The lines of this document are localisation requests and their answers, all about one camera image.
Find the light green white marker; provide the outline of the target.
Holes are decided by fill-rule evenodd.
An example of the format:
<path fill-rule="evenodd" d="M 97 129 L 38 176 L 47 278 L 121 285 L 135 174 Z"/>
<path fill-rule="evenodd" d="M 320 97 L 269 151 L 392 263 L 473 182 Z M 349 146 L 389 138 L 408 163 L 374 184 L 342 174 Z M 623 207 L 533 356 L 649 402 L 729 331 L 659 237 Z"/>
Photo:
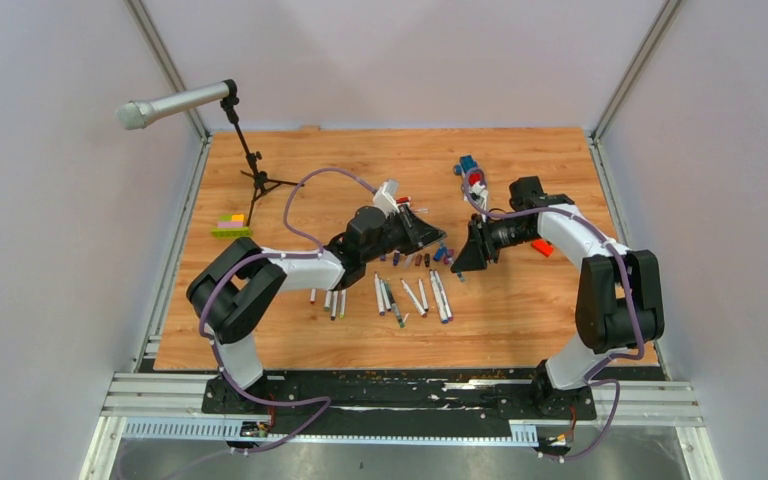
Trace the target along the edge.
<path fill-rule="evenodd" d="M 339 310 L 338 315 L 339 318 L 344 318 L 346 313 L 346 305 L 347 305 L 347 290 L 341 290 L 340 296 L 339 296 Z"/>

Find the brown capped white marker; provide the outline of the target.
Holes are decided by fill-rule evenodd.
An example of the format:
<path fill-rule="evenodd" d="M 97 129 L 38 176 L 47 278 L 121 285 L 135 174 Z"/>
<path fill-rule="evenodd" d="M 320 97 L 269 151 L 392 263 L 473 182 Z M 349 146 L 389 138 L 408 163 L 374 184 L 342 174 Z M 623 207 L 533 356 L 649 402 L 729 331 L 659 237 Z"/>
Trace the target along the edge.
<path fill-rule="evenodd" d="M 410 287 L 410 285 L 408 284 L 408 282 L 407 282 L 405 279 L 401 279 L 401 280 L 400 280 L 400 283 L 401 283 L 401 285 L 402 285 L 403 289 L 405 290 L 405 292 L 407 293 L 407 295 L 409 296 L 409 298 L 410 298 L 410 300 L 411 300 L 412 304 L 413 304 L 413 305 L 414 305 L 414 307 L 416 308 L 416 310 L 417 310 L 417 312 L 419 313 L 419 315 L 420 315 L 421 317 L 423 317 L 423 318 L 426 318 L 426 317 L 427 317 L 427 314 L 428 314 L 428 312 L 427 312 L 427 310 L 425 309 L 425 307 L 423 306 L 423 304 L 420 302 L 419 298 L 418 298 L 418 297 L 417 297 L 417 295 L 414 293 L 414 291 L 412 290 L 412 288 Z"/>

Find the silver grey pen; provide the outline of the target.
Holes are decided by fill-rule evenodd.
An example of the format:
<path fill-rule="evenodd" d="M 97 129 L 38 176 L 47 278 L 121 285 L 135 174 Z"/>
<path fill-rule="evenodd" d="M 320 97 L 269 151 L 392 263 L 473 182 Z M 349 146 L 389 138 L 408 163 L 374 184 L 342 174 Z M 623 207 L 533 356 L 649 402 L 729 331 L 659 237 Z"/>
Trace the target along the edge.
<path fill-rule="evenodd" d="M 401 314 L 401 312 L 400 312 L 400 310 L 398 308 L 397 302 L 395 301 L 395 298 L 394 298 L 392 290 L 391 290 L 391 288 L 389 286 L 389 283 L 386 280 L 384 280 L 383 281 L 383 286 L 384 286 L 384 291 L 385 291 L 387 300 L 388 300 L 388 302 L 390 304 L 391 311 L 394 314 L 399 327 L 400 328 L 404 328 L 405 327 L 404 318 L 403 318 L 403 316 L 402 316 L 402 314 Z"/>

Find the black capped white marker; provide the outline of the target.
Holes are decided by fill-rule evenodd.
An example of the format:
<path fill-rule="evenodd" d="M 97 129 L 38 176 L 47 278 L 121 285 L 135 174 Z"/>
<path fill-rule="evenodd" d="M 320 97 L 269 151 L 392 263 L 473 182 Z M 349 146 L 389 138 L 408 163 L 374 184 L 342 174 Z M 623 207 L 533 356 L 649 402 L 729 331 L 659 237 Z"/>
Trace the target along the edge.
<path fill-rule="evenodd" d="M 428 299 L 427 299 L 424 283 L 423 283 L 422 279 L 418 279 L 417 283 L 418 283 L 418 288 L 419 288 L 419 292 L 420 292 L 421 305 L 422 305 L 423 310 L 424 310 L 423 316 L 427 316 L 430 308 L 429 308 L 429 303 L 428 303 Z"/>

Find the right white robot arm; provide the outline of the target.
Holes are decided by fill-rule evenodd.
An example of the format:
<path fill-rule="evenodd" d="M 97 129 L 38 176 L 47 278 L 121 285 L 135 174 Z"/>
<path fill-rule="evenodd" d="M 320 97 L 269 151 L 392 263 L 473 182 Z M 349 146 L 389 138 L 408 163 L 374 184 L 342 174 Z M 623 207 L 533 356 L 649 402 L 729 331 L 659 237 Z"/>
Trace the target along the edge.
<path fill-rule="evenodd" d="M 548 194 L 538 177 L 509 186 L 509 210 L 487 206 L 483 171 L 466 170 L 461 190 L 474 209 L 465 245 L 452 272 L 482 271 L 503 249 L 545 240 L 578 270 L 576 333 L 543 363 L 531 403 L 544 417 L 556 417 L 571 403 L 570 390 L 583 388 L 611 361 L 639 360 L 647 343 L 664 331 L 660 271 L 649 250 L 631 250 L 585 218 L 565 194 Z"/>

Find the dark blue capped marker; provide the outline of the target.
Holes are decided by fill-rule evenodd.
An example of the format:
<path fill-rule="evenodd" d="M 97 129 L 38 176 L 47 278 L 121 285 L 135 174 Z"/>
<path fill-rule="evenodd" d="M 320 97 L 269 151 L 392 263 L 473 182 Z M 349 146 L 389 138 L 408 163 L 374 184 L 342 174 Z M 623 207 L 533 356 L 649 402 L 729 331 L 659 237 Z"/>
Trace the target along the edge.
<path fill-rule="evenodd" d="M 382 300 L 384 302 L 385 308 L 386 308 L 386 310 L 388 312 L 391 312 L 392 311 L 392 302 L 390 300 L 390 293 L 389 293 L 388 286 L 387 286 L 387 284 L 386 284 L 384 279 L 380 279 L 379 283 L 380 283 L 380 289 L 381 289 L 381 294 L 382 294 Z"/>

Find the blue capped white marker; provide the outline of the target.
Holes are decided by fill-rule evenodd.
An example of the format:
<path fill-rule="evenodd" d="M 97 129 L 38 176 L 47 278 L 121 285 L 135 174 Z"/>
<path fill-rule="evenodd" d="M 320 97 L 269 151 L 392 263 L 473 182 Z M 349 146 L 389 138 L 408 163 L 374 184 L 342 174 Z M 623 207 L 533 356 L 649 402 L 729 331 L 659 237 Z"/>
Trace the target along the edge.
<path fill-rule="evenodd" d="M 442 324 L 447 324 L 448 323 L 448 316 L 447 316 L 446 311 L 445 311 L 445 306 L 444 306 L 444 303 L 442 301 L 442 297 L 440 295 L 439 285 L 437 284 L 436 276 L 435 276 L 433 270 L 429 271 L 429 280 L 430 280 L 430 284 L 431 284 L 431 287 L 432 287 L 432 292 L 433 292 L 434 300 L 436 302 L 436 307 L 437 307 L 438 316 L 440 318 L 440 322 Z"/>

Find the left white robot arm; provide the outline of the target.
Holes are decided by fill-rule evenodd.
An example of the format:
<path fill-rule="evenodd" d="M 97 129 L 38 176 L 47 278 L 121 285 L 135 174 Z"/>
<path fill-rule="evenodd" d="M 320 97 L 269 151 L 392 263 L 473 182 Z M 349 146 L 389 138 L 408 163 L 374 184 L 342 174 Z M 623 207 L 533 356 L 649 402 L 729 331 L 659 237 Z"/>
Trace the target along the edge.
<path fill-rule="evenodd" d="M 243 413 L 266 400 L 264 373 L 254 332 L 275 297 L 303 290 L 345 290 L 366 273 L 368 263 L 385 254 L 417 253 L 446 232 L 400 207 L 358 209 L 344 232 L 311 251 L 280 251 L 250 238 L 234 240 L 195 280 L 186 297 L 199 317 L 221 375 L 230 384 L 228 400 Z"/>

